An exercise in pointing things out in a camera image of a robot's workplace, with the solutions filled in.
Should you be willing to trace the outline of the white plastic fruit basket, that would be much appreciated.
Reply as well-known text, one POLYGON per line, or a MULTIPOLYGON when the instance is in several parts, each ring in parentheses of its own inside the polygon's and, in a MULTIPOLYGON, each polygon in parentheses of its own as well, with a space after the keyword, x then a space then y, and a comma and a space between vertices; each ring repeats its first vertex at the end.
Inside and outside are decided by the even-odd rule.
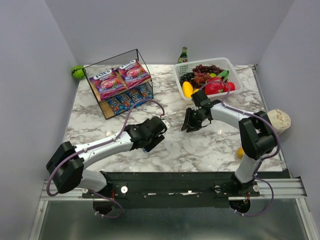
POLYGON ((225 57, 183 62, 174 65, 173 74, 182 98, 192 103, 191 95, 203 89, 211 100, 240 94, 243 86, 235 68, 225 57))

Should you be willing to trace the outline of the purple Fox's candy bag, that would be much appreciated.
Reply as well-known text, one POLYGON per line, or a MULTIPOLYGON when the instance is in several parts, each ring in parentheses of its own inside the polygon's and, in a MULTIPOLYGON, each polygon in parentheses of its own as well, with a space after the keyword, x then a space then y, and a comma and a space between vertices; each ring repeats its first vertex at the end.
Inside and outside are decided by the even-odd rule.
POLYGON ((94 75, 89 80, 97 89, 101 101, 127 89, 113 68, 94 75))
POLYGON ((148 71, 137 59, 133 59, 116 69, 126 86, 131 89, 151 78, 148 71))

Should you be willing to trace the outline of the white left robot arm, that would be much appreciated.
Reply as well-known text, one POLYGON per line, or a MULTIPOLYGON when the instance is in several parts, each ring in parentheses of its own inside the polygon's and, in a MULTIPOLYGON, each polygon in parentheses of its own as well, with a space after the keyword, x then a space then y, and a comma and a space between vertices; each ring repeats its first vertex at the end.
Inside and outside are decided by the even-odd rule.
POLYGON ((72 145, 70 141, 62 143, 46 164, 50 176, 59 194, 65 194, 75 188, 100 192, 108 185, 106 174, 88 170, 88 167, 118 153, 143 149, 150 152, 162 140, 168 127, 158 116, 139 124, 125 125, 120 132, 90 143, 72 145))

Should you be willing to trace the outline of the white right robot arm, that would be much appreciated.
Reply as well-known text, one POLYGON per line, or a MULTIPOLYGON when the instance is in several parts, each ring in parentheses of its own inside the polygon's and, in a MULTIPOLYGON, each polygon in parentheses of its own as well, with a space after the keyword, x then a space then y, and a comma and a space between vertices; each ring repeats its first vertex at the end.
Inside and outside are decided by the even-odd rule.
POLYGON ((279 136, 272 126, 266 112, 245 112, 226 105, 222 100, 211 101, 203 90, 191 95, 196 107, 188 107, 181 131, 195 132, 202 129, 203 122, 220 121, 239 130, 244 155, 231 180, 238 188, 253 182, 254 176, 265 159, 271 158, 271 152, 280 150, 279 136))

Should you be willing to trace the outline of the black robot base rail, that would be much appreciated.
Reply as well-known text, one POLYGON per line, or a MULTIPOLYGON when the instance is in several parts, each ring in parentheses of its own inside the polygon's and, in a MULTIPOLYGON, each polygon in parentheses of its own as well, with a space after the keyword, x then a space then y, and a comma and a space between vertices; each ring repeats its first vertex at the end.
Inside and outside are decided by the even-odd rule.
POLYGON ((228 208, 232 198, 260 196, 255 180, 240 183, 233 172, 100 172, 82 189, 112 197, 124 209, 228 208))

